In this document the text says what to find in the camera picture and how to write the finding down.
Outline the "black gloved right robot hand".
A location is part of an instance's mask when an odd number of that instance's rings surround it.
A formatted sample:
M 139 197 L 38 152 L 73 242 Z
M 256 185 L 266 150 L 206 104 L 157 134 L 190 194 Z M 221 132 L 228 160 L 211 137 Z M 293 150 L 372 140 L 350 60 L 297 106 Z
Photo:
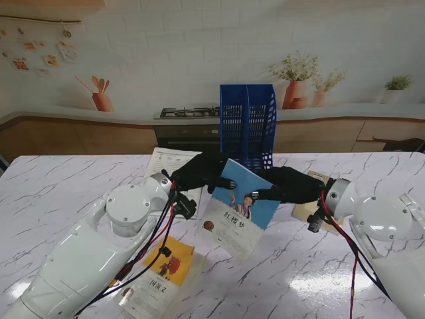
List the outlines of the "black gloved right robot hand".
M 305 204 L 317 201 L 326 184 L 291 167 L 272 167 L 258 171 L 258 176 L 272 184 L 269 189 L 250 193 L 255 200 Z

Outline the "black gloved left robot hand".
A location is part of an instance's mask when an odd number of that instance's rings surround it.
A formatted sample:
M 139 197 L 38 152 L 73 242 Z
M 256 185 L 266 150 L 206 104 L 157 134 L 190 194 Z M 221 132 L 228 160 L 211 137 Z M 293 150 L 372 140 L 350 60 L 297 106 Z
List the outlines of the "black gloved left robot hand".
M 179 191 L 207 186 L 208 193 L 212 194 L 217 187 L 235 189 L 235 181 L 221 176 L 228 160 L 229 157 L 220 152 L 202 152 L 174 171 L 171 180 Z

